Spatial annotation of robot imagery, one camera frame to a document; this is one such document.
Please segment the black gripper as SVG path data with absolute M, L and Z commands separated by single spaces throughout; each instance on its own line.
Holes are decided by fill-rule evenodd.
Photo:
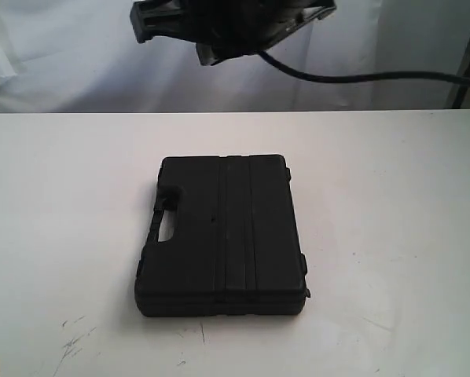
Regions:
M 191 42 L 200 64 L 213 66 L 270 49 L 335 10 L 334 1 L 136 1 L 130 22 L 138 43 Z

